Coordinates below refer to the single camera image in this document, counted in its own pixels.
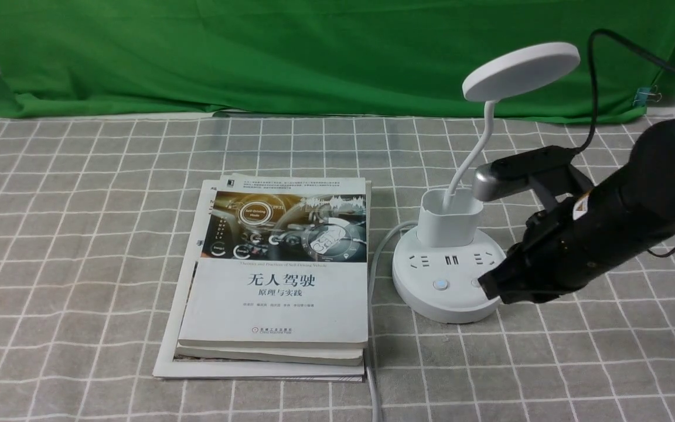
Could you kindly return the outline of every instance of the desk lamp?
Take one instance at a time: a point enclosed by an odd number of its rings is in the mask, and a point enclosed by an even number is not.
[[[465,324],[496,310],[499,297],[487,299],[478,278],[506,256],[478,229],[483,203],[458,185],[491,137],[496,103],[559,80],[578,64],[575,46],[542,43],[493,59],[463,81],[467,101],[485,102],[484,132],[449,187],[423,195],[418,226],[402,236],[392,258],[397,293],[416,312],[442,323]]]

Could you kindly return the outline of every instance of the power button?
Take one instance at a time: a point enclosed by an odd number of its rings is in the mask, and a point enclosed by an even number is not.
[[[449,287],[449,281],[443,280],[443,278],[440,278],[440,280],[434,280],[434,288],[437,290],[447,290]]]

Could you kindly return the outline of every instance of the gray checkered tablecloth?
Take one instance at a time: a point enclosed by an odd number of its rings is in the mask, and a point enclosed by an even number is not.
[[[603,126],[577,164],[600,182],[650,123]],[[370,420],[366,384],[153,379],[199,187],[234,171],[366,177],[373,250],[481,131],[429,118],[0,122],[0,420]],[[586,133],[498,120],[478,163]],[[487,203],[483,230],[506,249],[536,209],[530,192]],[[577,294],[465,326],[411,312],[383,258],[373,339],[388,422],[675,422],[675,256],[643,254]]]

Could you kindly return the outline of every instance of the white lamp head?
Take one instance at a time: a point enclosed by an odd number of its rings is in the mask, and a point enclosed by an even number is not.
[[[499,101],[548,85],[579,64],[579,51],[570,43],[542,43],[497,57],[463,81],[467,101]]]

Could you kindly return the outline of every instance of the warning label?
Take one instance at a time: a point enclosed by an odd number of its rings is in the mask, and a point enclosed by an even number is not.
[[[576,203],[574,203],[574,208],[572,208],[572,219],[576,220],[579,217],[587,214],[587,200],[590,198],[590,192],[579,197]]]

